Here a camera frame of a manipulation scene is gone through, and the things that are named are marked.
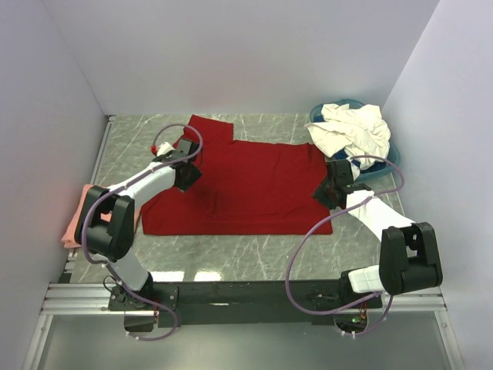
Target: white towel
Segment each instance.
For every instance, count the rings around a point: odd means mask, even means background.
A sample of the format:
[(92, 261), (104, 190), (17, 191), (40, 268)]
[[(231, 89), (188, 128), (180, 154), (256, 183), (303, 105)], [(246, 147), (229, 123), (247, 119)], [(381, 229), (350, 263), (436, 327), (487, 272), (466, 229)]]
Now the white towel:
[[(349, 104), (325, 104), (322, 116), (325, 122), (308, 123), (306, 128), (314, 144), (326, 156), (331, 157), (344, 149), (349, 157), (371, 154), (387, 158), (391, 131), (382, 119), (379, 106), (368, 104), (360, 109), (349, 109)], [(361, 163), (359, 169), (351, 166), (354, 179), (360, 170), (366, 170), (375, 163), (370, 158), (358, 158), (357, 161)]]

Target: black metal base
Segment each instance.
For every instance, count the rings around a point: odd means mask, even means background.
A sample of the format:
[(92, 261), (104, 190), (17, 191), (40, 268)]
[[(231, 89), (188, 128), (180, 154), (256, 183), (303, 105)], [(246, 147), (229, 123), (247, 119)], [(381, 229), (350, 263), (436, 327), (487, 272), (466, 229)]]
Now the black metal base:
[[(339, 280), (291, 281), (294, 299), (303, 307), (326, 311), (351, 303), (366, 294), (355, 294), (348, 287), (347, 272)], [(313, 316), (297, 310), (288, 300), (284, 281), (218, 281), (154, 283), (155, 300), (171, 307), (181, 325), (252, 324), (311, 322), (333, 325), (332, 315)], [(137, 311), (122, 288), (112, 290), (110, 311)], [(380, 298), (367, 301), (368, 308), (381, 308)], [(158, 326), (173, 326), (173, 318), (162, 311)]]

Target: red cloth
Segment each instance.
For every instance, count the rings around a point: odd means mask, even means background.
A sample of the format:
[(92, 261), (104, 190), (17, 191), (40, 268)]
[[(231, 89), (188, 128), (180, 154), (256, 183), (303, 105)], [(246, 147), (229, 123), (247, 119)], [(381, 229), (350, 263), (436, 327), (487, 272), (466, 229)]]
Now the red cloth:
[[(172, 188), (147, 202), (144, 234), (305, 234), (329, 215), (311, 196), (326, 176), (315, 145), (233, 140), (231, 123), (198, 116), (189, 124), (203, 136), (203, 175), (185, 193)], [(182, 137), (194, 136), (185, 129)], [(315, 234), (332, 234), (332, 226)]]

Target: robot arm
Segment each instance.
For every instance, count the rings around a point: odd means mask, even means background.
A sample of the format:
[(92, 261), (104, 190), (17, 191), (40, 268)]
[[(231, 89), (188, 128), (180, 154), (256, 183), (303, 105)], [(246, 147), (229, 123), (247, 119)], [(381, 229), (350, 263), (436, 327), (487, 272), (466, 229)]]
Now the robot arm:
[[(84, 200), (82, 212), (75, 229), (75, 239), (81, 243), (82, 225), (89, 208), (105, 193), (118, 189), (130, 180), (151, 170), (152, 173), (124, 190), (113, 194), (97, 208), (87, 230), (87, 241), (92, 258), (105, 261), (121, 277), (122, 281), (142, 296), (149, 296), (153, 286), (151, 274), (140, 264), (133, 249), (135, 209), (139, 209), (157, 194), (171, 187), (187, 190), (199, 179), (201, 172), (192, 160), (179, 162), (172, 166), (161, 166), (163, 162), (189, 156), (196, 151), (198, 144), (181, 139), (174, 149), (168, 143), (159, 148), (156, 158), (147, 168), (122, 183), (109, 188), (91, 187)], [(104, 221), (101, 214), (111, 212), (110, 221)]]
[[(326, 207), (351, 208), (374, 192), (363, 183), (354, 183), (347, 160), (330, 160), (327, 177), (314, 193), (314, 198)], [(441, 284), (440, 258), (433, 227), (416, 224), (373, 197), (362, 206), (349, 210), (381, 241), (380, 263), (353, 271), (346, 271), (355, 293), (386, 291), (402, 294)], [(415, 251), (407, 256), (407, 248)]]

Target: metal frame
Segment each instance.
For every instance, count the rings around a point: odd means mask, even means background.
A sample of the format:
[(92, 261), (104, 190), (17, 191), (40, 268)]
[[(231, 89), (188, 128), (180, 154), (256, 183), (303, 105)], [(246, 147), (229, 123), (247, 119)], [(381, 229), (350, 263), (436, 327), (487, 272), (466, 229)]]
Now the metal frame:
[[(41, 315), (152, 315), (153, 311), (108, 311), (110, 293), (102, 284), (50, 284), (43, 302)], [(383, 308), (368, 311), (382, 312), (389, 295), (382, 297)], [(401, 294), (394, 297), (393, 312), (447, 311), (439, 288)], [(357, 309), (344, 311), (358, 312)]]
[[(110, 116), (101, 141), (96, 163), (91, 176), (91, 183), (96, 181), (96, 176), (101, 164), (102, 155), (106, 148), (109, 132), (115, 117)], [(77, 257), (76, 251), (70, 251), (65, 265), (65, 272), (71, 273)], [(369, 309), (372, 312), (382, 312), (388, 303), (388, 294), (382, 296), (383, 307)], [(39, 315), (38, 324), (32, 337), (31, 344), (26, 355), (23, 370), (36, 370), (45, 347), (46, 339), (55, 315), (152, 315), (153, 311), (109, 311), (108, 302), (110, 292), (102, 284), (50, 284), (46, 292), (45, 300)], [(392, 312), (434, 312), (438, 327), (444, 342), (445, 351), (452, 370), (464, 369), (455, 333), (452, 329), (447, 313), (447, 306), (441, 294), (440, 288), (424, 289), (394, 297)], [(350, 309), (344, 313), (356, 313), (357, 309)]]
[(36, 370), (38, 368), (52, 320), (53, 316), (50, 314), (39, 316), (28, 354), (25, 356), (24, 364), (22, 365), (22, 370)]
[(448, 312), (435, 312), (438, 329), (440, 330), (441, 339), (444, 342), (445, 351), (447, 352), (448, 361), (452, 370), (462, 370), (465, 368), (464, 359), (462, 358), (461, 349), (455, 337), (452, 323), (448, 317)]

